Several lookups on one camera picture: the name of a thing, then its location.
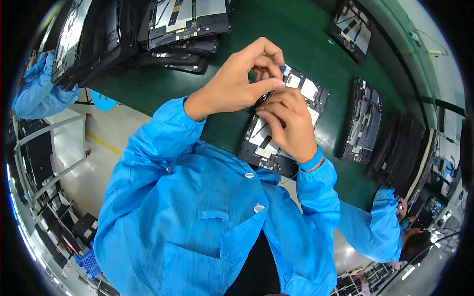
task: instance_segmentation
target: blue smock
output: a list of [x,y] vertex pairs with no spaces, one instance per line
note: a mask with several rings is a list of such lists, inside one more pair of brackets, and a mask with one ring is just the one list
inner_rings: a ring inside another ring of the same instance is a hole
[[400,259],[402,241],[394,191],[379,188],[370,213],[341,201],[337,228],[356,251],[375,262]]
[[104,275],[124,296],[223,295],[263,229],[281,293],[328,295],[339,222],[332,163],[299,171],[301,214],[280,175],[199,141],[204,123],[173,99],[129,138],[94,238]]
[[79,87],[64,91],[51,82],[54,51],[47,56],[41,53],[38,60],[23,75],[25,84],[13,99],[12,108],[18,117],[40,119],[57,114],[77,101]]
[[405,234],[405,229],[408,228],[408,225],[410,225],[410,221],[408,218],[404,218],[403,220],[400,221],[400,234],[404,235]]

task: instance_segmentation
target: blue plastic crate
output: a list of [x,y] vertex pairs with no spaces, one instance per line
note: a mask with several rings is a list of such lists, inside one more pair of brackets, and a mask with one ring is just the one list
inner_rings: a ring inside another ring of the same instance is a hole
[[94,255],[94,249],[89,250],[84,256],[79,257],[74,254],[74,259],[76,259],[77,265],[86,273],[91,279],[95,279],[99,274],[102,273],[102,270],[97,264]]

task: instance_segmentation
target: jacket cuff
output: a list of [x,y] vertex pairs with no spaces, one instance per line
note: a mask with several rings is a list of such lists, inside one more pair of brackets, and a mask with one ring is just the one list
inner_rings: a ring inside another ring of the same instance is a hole
[[187,98],[188,96],[185,96],[167,101],[153,114],[152,120],[158,119],[160,122],[165,122],[170,126],[184,126],[186,128],[200,128],[202,130],[207,117],[199,122],[191,119],[184,111],[184,101]]
[[334,165],[326,157],[323,158],[323,163],[315,170],[303,171],[301,168],[298,171],[298,180],[301,182],[322,182],[328,183],[333,181],[332,176],[335,174]]

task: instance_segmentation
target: black pants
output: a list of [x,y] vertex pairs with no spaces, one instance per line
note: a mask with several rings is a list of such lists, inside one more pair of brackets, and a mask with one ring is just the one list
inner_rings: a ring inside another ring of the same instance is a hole
[[275,260],[261,230],[237,279],[224,296],[264,296],[278,293],[280,281]]

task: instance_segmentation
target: hand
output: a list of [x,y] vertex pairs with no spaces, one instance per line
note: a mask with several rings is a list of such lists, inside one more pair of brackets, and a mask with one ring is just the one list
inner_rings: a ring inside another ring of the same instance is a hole
[[[299,89],[286,87],[278,90],[266,107],[260,106],[256,111],[268,122],[273,140],[297,162],[305,163],[314,157],[318,146],[311,115]],[[279,118],[286,124],[284,129]],[[312,170],[321,163],[322,158]]]
[[405,231],[405,234],[407,234],[408,236],[412,236],[414,234],[420,234],[420,233],[423,233],[423,230],[421,230],[420,228],[410,228],[407,231]]
[[[210,114],[249,107],[262,95],[285,87],[278,66],[284,64],[282,50],[260,37],[240,52],[233,53],[208,84],[189,96],[184,111],[193,120],[201,121]],[[248,73],[253,68],[257,69],[257,82],[250,84]]]

